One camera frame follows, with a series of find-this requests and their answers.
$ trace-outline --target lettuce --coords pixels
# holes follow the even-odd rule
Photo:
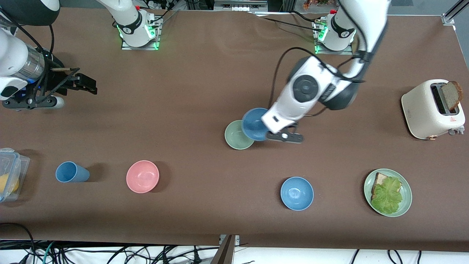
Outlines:
[[[402,195],[398,192],[402,183],[397,177],[388,177],[383,184],[376,184],[374,189],[375,198],[371,205],[378,211],[385,214],[392,214],[399,209]]]

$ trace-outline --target toast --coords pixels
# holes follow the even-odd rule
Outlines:
[[[456,81],[450,81],[442,86],[441,91],[445,98],[446,105],[450,110],[454,110],[462,100],[462,88]]]
[[[376,184],[383,184],[383,181],[387,178],[388,178],[388,176],[386,176],[386,175],[384,175],[380,172],[376,173],[375,183],[373,184],[373,189],[371,190],[371,193],[372,193],[371,199],[372,200],[375,199],[375,197],[376,197],[376,195],[375,195],[375,186],[376,186]]]

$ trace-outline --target clear food container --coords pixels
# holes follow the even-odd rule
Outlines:
[[[0,202],[18,199],[29,161],[11,148],[0,149]]]

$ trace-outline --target toaster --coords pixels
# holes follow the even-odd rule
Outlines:
[[[466,118],[461,104],[450,110],[441,91],[447,80],[423,82],[402,96],[401,104],[410,133],[421,140],[449,133],[463,134]]]

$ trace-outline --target yellow food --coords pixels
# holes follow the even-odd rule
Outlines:
[[[8,174],[3,174],[2,176],[0,176],[0,193],[3,193],[3,191],[5,190],[5,186],[7,185],[7,180],[8,180]],[[19,184],[19,180],[16,180],[16,183],[15,183],[15,186],[13,187],[13,191],[11,191],[12,193],[14,193],[18,187],[20,186]]]

